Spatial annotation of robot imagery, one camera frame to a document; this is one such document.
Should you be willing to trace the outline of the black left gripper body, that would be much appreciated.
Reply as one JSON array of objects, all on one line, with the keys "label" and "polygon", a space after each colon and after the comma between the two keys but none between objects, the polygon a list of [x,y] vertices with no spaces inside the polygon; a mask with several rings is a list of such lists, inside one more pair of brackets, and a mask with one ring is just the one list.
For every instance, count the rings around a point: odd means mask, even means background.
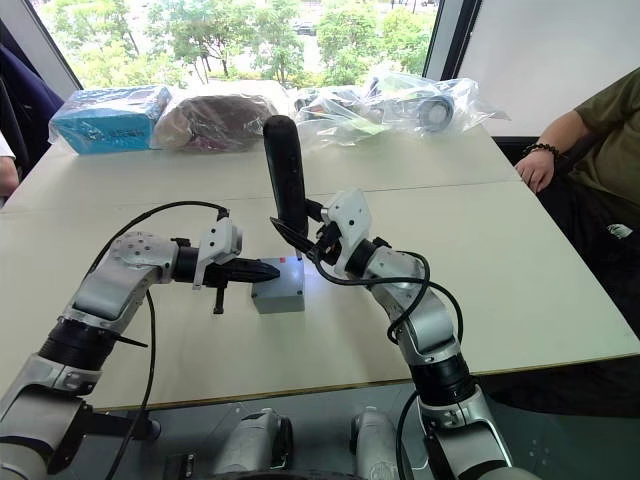
[{"label": "black left gripper body", "polygon": [[202,285],[206,288],[213,288],[216,291],[213,306],[214,315],[221,315],[224,313],[225,290],[228,283],[232,280],[232,276],[232,262],[222,265],[212,263],[205,269]]}]

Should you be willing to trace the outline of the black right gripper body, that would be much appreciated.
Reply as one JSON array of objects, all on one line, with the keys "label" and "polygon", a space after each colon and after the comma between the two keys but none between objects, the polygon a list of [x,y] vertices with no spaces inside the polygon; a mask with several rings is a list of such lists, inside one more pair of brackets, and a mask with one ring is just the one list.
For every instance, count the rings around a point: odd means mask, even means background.
[{"label": "black right gripper body", "polygon": [[327,264],[336,264],[342,251],[341,237],[341,231],[335,222],[321,226],[316,232],[317,242],[307,253],[307,257],[311,261],[319,260]]}]

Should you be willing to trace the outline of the bystander bare hand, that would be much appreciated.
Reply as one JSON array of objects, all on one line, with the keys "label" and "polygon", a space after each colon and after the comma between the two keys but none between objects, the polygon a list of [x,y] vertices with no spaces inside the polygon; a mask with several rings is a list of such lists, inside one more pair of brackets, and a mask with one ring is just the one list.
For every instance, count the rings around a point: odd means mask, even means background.
[{"label": "bystander bare hand", "polygon": [[538,194],[551,182],[555,171],[553,154],[548,150],[536,149],[516,163],[515,169],[522,181]]}]

